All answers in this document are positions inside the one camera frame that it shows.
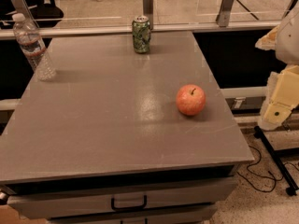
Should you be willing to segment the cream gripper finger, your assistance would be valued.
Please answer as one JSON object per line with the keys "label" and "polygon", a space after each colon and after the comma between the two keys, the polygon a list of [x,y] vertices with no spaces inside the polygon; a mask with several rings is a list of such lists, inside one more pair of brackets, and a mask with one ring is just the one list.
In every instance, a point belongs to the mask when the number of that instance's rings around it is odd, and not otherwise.
{"label": "cream gripper finger", "polygon": [[258,119],[261,129],[271,131],[281,126],[299,106],[299,66],[288,64],[267,80],[266,97]]}
{"label": "cream gripper finger", "polygon": [[258,41],[255,43],[255,47],[257,49],[262,49],[262,50],[270,50],[270,49],[275,50],[278,28],[279,26],[274,27],[266,35],[259,38]]}

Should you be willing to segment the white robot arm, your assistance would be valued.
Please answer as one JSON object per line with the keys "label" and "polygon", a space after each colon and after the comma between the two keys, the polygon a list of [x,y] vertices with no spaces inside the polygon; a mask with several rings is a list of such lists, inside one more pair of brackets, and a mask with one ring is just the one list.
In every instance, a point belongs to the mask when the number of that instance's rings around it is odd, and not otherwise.
{"label": "white robot arm", "polygon": [[286,64],[281,72],[270,73],[258,119],[261,129],[275,130],[299,106],[299,8],[293,8],[255,47],[272,49],[276,58]]}

